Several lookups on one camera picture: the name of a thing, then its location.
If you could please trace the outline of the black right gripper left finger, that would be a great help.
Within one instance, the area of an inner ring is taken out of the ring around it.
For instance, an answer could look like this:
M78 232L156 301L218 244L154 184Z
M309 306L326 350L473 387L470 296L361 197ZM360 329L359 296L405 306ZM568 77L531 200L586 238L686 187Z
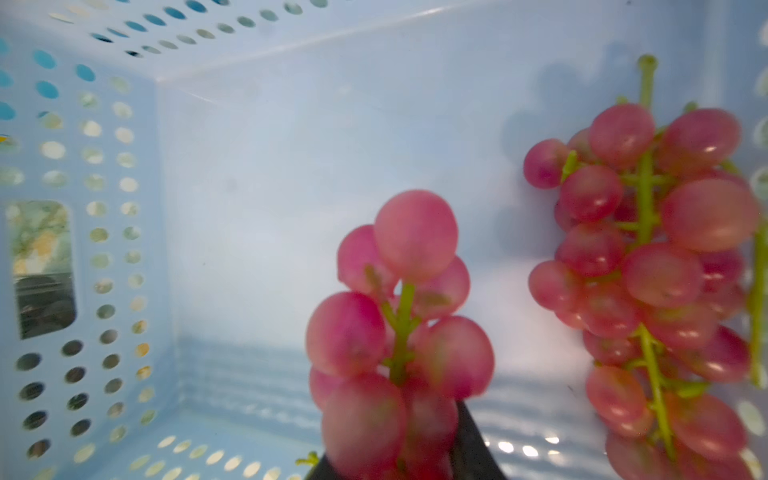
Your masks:
M308 458L308 461L310 470L305 480L336 480L336 471L325 456Z

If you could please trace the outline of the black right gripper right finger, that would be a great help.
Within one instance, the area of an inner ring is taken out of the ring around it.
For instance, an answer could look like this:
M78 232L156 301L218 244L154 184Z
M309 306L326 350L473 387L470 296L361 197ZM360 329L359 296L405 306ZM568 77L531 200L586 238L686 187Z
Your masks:
M468 407L456 403L458 426L450 450L452 475L455 480L506 480L483 439Z

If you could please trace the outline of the red grape bunch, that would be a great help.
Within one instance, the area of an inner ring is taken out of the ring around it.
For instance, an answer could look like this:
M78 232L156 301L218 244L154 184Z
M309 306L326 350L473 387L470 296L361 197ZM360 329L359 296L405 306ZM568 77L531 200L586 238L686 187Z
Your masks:
M767 213L731 160L736 116L689 104L658 125L657 59L637 66L637 102L524 159L531 186L557 191L564 234L528 286L581 333L586 397L619 477L754 479L757 408L716 388L767 380Z
M483 394L491 341L460 314L471 278L449 204L427 190L386 201L341 241L341 292L310 316L309 388L336 479L454 479L456 403Z

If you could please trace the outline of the white perforated plastic basket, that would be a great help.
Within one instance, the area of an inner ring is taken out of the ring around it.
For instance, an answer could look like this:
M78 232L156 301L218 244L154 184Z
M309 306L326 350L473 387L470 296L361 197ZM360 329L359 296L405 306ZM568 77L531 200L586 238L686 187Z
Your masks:
M452 206L507 479L611 479L578 333L530 297L562 238L527 151L658 59L659 124L739 119L767 197L763 1L5 1L1 475L301 479L306 323L395 194Z

